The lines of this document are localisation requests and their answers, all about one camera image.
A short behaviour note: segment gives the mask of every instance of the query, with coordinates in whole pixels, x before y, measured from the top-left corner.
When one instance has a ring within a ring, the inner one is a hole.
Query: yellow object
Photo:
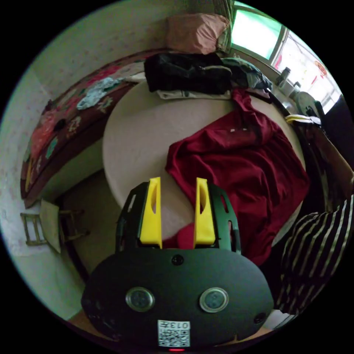
[[[285,120],[289,124],[291,124],[293,121],[297,121],[297,122],[309,121],[309,122],[312,122],[312,120],[309,117],[306,117],[305,115],[301,115],[301,114],[288,115],[287,117],[285,117]]]
[[[29,164],[27,168],[27,175],[26,175],[26,183],[25,183],[25,191],[28,192],[28,187],[30,185],[31,180],[31,172],[32,172],[32,158],[29,158]]]
[[[162,248],[160,177],[150,179],[140,233],[140,242],[142,244],[157,244]]]
[[[212,245],[215,243],[213,215],[211,211],[208,182],[197,178],[197,196],[195,202],[194,245]]]

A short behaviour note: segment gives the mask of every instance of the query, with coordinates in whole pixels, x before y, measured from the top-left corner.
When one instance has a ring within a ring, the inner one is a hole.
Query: floral bedspread
[[[52,103],[49,112],[42,114],[38,128],[43,125],[45,115],[50,115],[56,122],[64,119],[66,123],[56,132],[51,130],[35,158],[31,155],[31,141],[29,142],[21,171],[21,197],[26,207],[36,201],[45,184],[67,161],[102,137],[111,111],[136,84],[123,81],[110,88],[98,104],[79,111],[76,106],[85,97],[87,90],[108,76],[114,79],[125,77],[133,63],[144,62],[147,57],[165,51],[167,49],[148,50],[106,64],[71,86]]]

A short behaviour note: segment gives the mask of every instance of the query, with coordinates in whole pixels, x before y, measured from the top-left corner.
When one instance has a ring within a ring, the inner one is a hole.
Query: window
[[[341,95],[332,75],[312,49],[292,31],[254,7],[235,1],[232,47],[281,72],[291,69],[289,81],[320,101],[328,112]]]
[[[235,1],[233,48],[271,65],[287,35],[287,28],[254,7]]]

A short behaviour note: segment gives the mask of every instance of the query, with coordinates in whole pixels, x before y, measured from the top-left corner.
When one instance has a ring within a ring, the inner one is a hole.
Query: curtain
[[[213,0],[214,12],[217,15],[226,17],[230,21],[230,25],[218,38],[218,50],[223,53],[230,53],[231,50],[231,34],[233,22],[235,20],[234,0]]]

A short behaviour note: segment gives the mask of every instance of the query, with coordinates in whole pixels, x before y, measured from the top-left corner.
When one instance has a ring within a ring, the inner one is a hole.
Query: pink pillow
[[[216,14],[185,14],[168,18],[167,47],[194,54],[216,50],[216,41],[230,21]]]

